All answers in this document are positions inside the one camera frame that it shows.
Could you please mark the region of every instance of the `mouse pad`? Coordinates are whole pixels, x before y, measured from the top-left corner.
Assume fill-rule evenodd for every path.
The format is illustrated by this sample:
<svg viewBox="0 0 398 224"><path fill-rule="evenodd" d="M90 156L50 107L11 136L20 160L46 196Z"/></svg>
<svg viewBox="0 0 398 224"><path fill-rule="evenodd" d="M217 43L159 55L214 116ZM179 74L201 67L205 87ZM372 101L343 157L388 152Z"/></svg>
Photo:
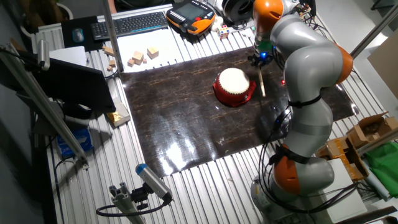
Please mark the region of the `mouse pad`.
<svg viewBox="0 0 398 224"><path fill-rule="evenodd" d="M85 17L81 19L72 19L62 22L62 36L65 48L84 46L86 52L102 49L102 41L94 41L93 32L91 31L90 27L90 24L96 22L96 16ZM83 30L85 40L82 43L76 43L73 41L72 30L76 28L81 28Z"/></svg>
<svg viewBox="0 0 398 224"><path fill-rule="evenodd" d="M281 84L283 71L272 62L262 69L266 97L261 97L257 71L247 60L252 54L252 48L246 48L121 74L145 162L157 175L265 143L287 106L287 90ZM252 98L237 108L221 104L213 91L217 74L231 67L243 70L257 84ZM355 114L342 87L324 88L321 93L335 121Z"/></svg>

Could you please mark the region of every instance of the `blue led light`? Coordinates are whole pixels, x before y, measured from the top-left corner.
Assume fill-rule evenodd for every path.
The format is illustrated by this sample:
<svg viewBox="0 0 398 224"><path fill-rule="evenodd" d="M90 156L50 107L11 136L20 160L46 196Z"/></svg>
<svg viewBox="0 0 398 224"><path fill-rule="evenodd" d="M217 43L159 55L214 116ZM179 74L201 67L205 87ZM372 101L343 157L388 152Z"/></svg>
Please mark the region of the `blue led light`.
<svg viewBox="0 0 398 224"><path fill-rule="evenodd" d="M260 53L260 58L265 59L267 57L267 52Z"/></svg>

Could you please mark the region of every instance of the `table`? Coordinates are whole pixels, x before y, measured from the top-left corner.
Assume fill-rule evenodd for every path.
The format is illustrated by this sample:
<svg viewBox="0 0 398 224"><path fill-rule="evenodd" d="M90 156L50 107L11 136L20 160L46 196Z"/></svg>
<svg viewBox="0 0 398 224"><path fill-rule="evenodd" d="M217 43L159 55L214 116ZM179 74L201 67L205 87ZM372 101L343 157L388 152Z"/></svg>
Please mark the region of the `table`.
<svg viewBox="0 0 398 224"><path fill-rule="evenodd" d="M171 5L166 5L122 12L114 17L166 11L170 7ZM98 19L104 21L103 16L99 16ZM147 64L147 67L133 67L132 69L136 69L134 71L138 71L139 68L150 69L151 67L168 66L250 47L253 40L249 29L230 34L228 40L218 40L216 33L206 33L191 41L193 44L181 38L172 29L163 32L163 36L153 36L152 38L170 40L168 47L174 49L172 56L159 57L157 63ZM140 37L141 34L134 35L131 36L131 39L140 39ZM45 39L50 43L50 50L62 49L60 24L39 27L39 32L32 36L34 51L36 51L36 43L40 39ZM128 47L128 43L121 46L122 49ZM108 57L102 51L86 52L86 56L90 61L89 67L102 70L106 76L112 74L112 72L106 71L106 66L109 60L113 59L112 57ZM335 122L331 139L344 135L363 117L384 111L360 75L351 74L342 86L358 107L360 114ZM122 102L128 105L120 79L111 79L109 87L113 96L120 96ZM57 220L59 223L63 223L63 217L65 223L128 223L127 218L99 217L96 215L95 209L112 204L111 194L108 191L110 185L118 185L124 181L130 190L142 185L142 180L134 172L136 165L144 162L134 121L129 121L125 125L113 129L102 115L90 121L91 130L95 148L87 154L90 165L88 170L81 169L79 162L75 161L77 166L67 162L60 165L54 173L53 168L61 158L56 150L51 147L47 149ZM271 144L269 149L272 150L273 147L274 144ZM250 197L250 184L257 175L259 150L258 147L249 149L164 177L163 181L173 192L174 202L171 206L158 212L144 215L146 222L189 224L262 222L262 216ZM55 185L55 177L59 181L58 189ZM150 195L148 203L150 208L155 208L160 205L160 200L156 196Z"/></svg>

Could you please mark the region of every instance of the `red object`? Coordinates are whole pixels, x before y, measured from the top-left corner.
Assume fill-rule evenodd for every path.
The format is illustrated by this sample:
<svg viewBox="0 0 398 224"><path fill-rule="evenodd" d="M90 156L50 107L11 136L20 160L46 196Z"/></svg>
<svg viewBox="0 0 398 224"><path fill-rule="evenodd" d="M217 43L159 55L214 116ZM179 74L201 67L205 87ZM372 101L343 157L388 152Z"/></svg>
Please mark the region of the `red object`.
<svg viewBox="0 0 398 224"><path fill-rule="evenodd" d="M214 93L217 99L225 105L237 107L245 104L251 99L251 96L256 89L256 82L250 81L249 88L244 93L232 94L228 93L220 85L220 76L217 76L216 81L213 83Z"/></svg>

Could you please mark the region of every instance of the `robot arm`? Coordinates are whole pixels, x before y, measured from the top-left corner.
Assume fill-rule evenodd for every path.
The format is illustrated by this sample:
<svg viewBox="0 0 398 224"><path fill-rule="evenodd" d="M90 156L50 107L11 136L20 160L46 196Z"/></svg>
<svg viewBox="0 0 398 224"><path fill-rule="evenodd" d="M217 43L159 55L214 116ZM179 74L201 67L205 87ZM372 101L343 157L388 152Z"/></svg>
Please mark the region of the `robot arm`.
<svg viewBox="0 0 398 224"><path fill-rule="evenodd" d="M352 57L308 27L292 0L256 0L256 54L276 47L287 60L284 80L292 106L291 127L274 164L269 185L276 196L305 195L334 181L329 163L311 157L329 138L333 115L320 98L320 89L344 81L353 67Z"/></svg>

